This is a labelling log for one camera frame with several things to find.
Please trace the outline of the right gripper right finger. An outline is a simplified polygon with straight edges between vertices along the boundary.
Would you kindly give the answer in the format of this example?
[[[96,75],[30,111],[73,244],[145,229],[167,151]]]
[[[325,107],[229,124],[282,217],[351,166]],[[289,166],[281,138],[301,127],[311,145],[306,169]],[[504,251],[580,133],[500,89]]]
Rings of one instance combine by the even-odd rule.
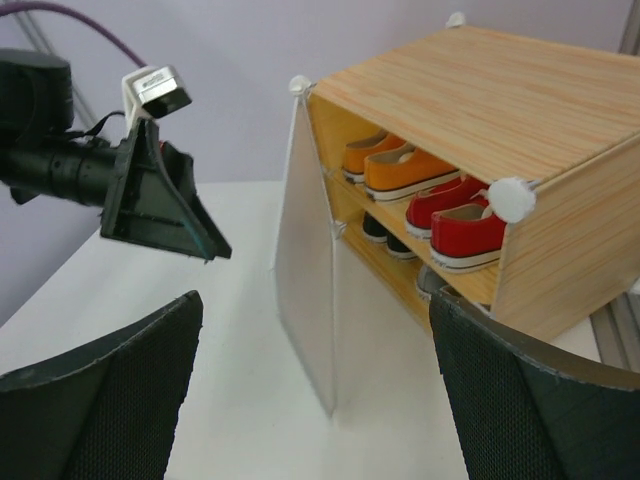
[[[636,479],[639,376],[431,296],[436,355],[471,479]]]

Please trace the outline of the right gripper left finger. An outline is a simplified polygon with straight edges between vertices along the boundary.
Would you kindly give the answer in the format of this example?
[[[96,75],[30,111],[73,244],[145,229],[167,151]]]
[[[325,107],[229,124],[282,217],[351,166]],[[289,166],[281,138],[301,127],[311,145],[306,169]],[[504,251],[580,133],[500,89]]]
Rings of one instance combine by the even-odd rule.
[[[203,310],[189,291],[124,328],[2,375],[2,478],[163,478]]]

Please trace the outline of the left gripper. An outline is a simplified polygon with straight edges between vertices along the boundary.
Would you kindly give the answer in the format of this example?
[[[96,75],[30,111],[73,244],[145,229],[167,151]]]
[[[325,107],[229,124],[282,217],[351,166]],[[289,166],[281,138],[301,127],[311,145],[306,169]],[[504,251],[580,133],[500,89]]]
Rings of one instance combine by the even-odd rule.
[[[137,120],[120,147],[101,138],[3,147],[1,182],[18,205],[48,196],[104,206],[106,239],[205,261],[232,256],[198,196],[193,158],[162,141],[152,120]]]

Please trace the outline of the white cabinet door panel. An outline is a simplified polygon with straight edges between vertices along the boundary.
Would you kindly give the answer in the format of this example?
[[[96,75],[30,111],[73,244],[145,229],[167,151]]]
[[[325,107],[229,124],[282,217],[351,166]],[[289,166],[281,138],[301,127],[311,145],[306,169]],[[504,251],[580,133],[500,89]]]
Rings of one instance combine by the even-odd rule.
[[[294,100],[273,274],[281,324],[325,414],[338,401],[334,222],[307,99]]]

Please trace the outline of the red sneaker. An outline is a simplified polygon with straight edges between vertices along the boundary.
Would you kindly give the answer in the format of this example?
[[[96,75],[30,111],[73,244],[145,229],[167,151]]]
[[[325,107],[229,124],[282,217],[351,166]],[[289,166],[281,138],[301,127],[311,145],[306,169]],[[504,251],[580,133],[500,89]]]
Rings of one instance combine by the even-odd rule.
[[[499,261],[506,223],[485,198],[435,212],[431,217],[432,260],[450,273],[470,273]]]
[[[444,184],[416,193],[405,212],[405,229],[418,239],[431,237],[432,215],[465,205],[478,199],[488,185],[466,174]]]

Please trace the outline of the black sneaker white laces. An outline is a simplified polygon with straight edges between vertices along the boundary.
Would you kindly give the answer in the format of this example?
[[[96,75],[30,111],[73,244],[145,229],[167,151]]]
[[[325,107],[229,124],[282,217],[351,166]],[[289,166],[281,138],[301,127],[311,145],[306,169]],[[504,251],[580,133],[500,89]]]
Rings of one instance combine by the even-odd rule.
[[[391,232],[388,232],[386,235],[386,250],[392,257],[401,261],[409,261],[417,257],[410,248]]]

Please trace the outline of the grey sneaker orange sole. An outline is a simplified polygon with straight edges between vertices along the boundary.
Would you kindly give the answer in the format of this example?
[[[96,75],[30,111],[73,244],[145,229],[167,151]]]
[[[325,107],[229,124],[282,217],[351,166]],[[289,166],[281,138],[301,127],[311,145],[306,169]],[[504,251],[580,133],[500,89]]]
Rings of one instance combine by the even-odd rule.
[[[491,312],[490,312],[491,306],[490,305],[482,304],[482,303],[478,303],[478,302],[474,302],[474,301],[468,300],[461,293],[459,293],[456,289],[454,289],[451,285],[445,285],[445,286],[441,287],[439,289],[439,291],[441,293],[444,293],[444,294],[447,294],[449,296],[452,296],[452,297],[454,297],[456,299],[464,300],[466,303],[468,303],[469,305],[473,306],[476,310],[481,311],[484,315],[491,316]]]

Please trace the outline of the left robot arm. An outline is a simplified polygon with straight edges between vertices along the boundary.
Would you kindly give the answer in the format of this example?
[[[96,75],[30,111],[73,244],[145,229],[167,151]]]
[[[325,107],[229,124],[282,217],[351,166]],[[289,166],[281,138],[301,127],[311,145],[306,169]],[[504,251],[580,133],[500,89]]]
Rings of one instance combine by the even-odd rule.
[[[198,198],[193,159],[134,120],[117,146],[97,123],[75,131],[70,64],[54,55],[1,52],[1,181],[18,205],[44,195],[101,209],[110,240],[211,261],[232,248]]]

